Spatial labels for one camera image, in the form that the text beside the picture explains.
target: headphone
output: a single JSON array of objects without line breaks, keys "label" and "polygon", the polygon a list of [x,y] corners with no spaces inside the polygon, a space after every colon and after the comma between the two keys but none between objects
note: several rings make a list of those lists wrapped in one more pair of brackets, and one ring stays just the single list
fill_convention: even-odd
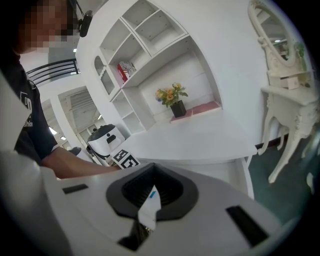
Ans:
[{"label": "headphone", "polygon": [[73,12],[75,16],[77,16],[77,6],[82,14],[82,19],[77,19],[78,30],[80,32],[80,37],[84,38],[89,30],[90,23],[93,18],[92,10],[88,10],[85,14],[83,13],[78,1],[68,0],[70,5],[72,6]]}]

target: dark t-shirt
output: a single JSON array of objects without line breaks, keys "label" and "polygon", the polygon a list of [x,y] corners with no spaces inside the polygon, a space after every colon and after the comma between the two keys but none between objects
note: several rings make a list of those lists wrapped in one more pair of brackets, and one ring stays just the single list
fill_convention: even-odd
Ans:
[{"label": "dark t-shirt", "polygon": [[31,110],[14,149],[41,165],[41,160],[52,152],[57,142],[42,110],[39,90],[20,64],[20,56],[10,48],[3,53],[0,58],[1,71],[22,104]]}]

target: black vase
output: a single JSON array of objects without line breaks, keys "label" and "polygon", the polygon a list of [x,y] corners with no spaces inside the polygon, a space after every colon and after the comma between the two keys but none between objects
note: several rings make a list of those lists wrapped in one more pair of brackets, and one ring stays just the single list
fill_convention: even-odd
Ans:
[{"label": "black vase", "polygon": [[182,100],[179,100],[177,103],[171,105],[170,108],[175,118],[183,117],[187,113],[185,105],[182,102]]}]

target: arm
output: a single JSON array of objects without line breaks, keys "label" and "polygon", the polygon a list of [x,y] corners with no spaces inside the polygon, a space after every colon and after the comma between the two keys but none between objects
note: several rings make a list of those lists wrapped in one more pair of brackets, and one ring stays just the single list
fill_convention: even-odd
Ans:
[{"label": "arm", "polygon": [[42,160],[42,165],[51,168],[60,179],[104,174],[120,170],[118,166],[102,166],[88,162],[58,147]]}]

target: pink shelf surface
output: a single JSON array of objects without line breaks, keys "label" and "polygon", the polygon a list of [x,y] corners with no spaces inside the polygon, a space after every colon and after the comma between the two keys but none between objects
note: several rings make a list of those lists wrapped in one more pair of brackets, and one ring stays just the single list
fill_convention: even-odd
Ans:
[{"label": "pink shelf surface", "polygon": [[191,109],[188,109],[186,111],[186,114],[184,116],[175,118],[174,116],[171,118],[170,123],[171,122],[175,122],[175,121],[179,121],[179,120],[186,120],[188,118],[191,118],[192,116],[204,113],[204,112],[208,112],[214,109],[218,109],[220,108],[220,106],[215,102],[215,101],[211,101],[205,104],[201,104],[199,106],[195,106]]}]

